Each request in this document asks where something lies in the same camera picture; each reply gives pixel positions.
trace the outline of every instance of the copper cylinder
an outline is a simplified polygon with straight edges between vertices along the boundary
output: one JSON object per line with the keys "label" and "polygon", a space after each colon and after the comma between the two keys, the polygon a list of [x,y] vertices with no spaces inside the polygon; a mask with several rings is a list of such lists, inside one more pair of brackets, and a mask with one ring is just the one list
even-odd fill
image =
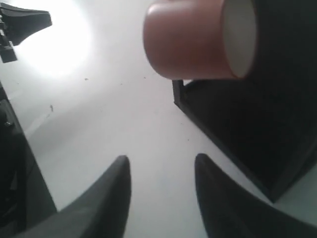
{"label": "copper cylinder", "polygon": [[242,79],[257,44],[252,0],[158,0],[146,14],[144,48],[170,79]]}

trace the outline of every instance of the white table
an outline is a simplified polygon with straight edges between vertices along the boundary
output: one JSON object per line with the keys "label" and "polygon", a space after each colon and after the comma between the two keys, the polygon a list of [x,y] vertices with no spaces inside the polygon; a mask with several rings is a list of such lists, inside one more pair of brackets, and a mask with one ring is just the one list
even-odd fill
{"label": "white table", "polygon": [[[51,12],[53,27],[16,47],[1,82],[58,210],[118,155],[128,155],[132,201],[127,238],[206,238],[194,159],[207,153],[268,202],[174,105],[171,82],[148,64],[142,25],[151,0],[9,0]],[[317,168],[274,206],[317,225]]]}

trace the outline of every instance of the white floor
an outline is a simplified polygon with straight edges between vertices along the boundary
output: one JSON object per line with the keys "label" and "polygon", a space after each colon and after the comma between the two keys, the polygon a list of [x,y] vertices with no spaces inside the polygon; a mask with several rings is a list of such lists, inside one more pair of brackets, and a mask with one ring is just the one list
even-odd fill
{"label": "white floor", "polygon": [[[207,153],[259,190],[174,105],[171,82],[148,64],[142,24],[151,0],[10,0],[47,9],[54,26],[16,47],[1,82],[60,210],[118,155],[132,166],[127,238],[205,238],[194,158]],[[317,225],[317,168],[275,206]]]}

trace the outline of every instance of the bright light spot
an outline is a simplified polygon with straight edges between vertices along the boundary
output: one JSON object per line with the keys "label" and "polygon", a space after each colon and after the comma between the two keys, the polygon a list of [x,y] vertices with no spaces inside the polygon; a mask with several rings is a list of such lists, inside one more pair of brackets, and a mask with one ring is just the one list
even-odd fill
{"label": "bright light spot", "polygon": [[53,26],[15,47],[18,59],[48,77],[61,77],[79,68],[87,58],[92,35],[85,16],[72,0],[14,0],[9,4],[47,10]]}

